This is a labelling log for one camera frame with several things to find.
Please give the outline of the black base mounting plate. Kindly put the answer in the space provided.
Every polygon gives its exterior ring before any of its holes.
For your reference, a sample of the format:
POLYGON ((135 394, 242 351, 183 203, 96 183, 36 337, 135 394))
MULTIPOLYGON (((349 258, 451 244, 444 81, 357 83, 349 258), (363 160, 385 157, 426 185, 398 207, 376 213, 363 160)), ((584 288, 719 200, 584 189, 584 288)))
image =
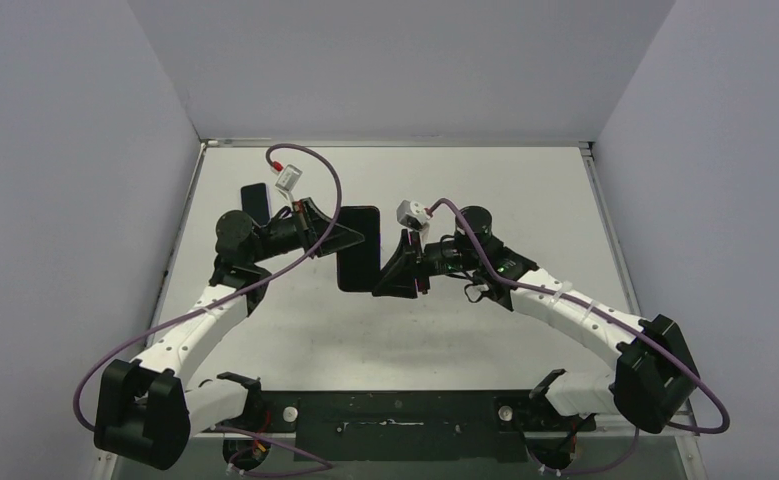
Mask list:
POLYGON ((527 459, 525 438, 553 427, 526 391, 285 392, 263 395, 271 433, 333 461, 527 459))

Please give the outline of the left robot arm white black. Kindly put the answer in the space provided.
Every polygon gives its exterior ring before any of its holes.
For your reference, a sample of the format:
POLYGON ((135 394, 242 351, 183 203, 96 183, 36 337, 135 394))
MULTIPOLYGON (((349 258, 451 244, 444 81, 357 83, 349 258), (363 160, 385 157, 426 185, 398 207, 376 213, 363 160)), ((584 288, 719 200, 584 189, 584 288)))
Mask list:
POLYGON ((229 372, 196 388, 188 381, 264 299, 273 275, 262 261, 294 250, 307 258, 336 254, 363 243, 367 232, 327 216, 309 198, 264 225, 244 211, 224 213, 215 226, 213 273, 193 308, 132 360, 115 359, 104 369, 95 446, 167 470, 192 437, 222 421, 242 431, 255 428, 264 407, 253 396, 259 381, 229 372))

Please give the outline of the black phone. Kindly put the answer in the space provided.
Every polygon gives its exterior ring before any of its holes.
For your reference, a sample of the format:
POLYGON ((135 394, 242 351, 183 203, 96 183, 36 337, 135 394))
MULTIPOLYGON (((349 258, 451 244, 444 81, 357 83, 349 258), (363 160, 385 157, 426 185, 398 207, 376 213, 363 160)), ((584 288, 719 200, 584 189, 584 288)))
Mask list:
POLYGON ((240 189, 241 210, 257 224, 265 225, 271 219, 269 189, 265 183, 255 183, 240 189))

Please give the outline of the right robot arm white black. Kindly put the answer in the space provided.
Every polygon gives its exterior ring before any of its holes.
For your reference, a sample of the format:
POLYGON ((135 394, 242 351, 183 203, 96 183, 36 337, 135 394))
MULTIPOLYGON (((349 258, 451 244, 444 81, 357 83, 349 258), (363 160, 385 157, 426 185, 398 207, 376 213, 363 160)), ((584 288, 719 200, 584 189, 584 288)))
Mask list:
POLYGON ((539 320, 610 367, 607 374, 558 371, 535 388, 530 414, 542 428, 589 414, 619 414, 652 434, 670 426, 699 377, 680 327, 666 316, 648 320, 582 294, 495 237, 488 210, 460 212, 453 233, 426 244, 429 209, 403 201, 396 210, 401 238, 373 296, 415 299, 432 278, 456 277, 465 281, 470 302, 490 300, 539 320))

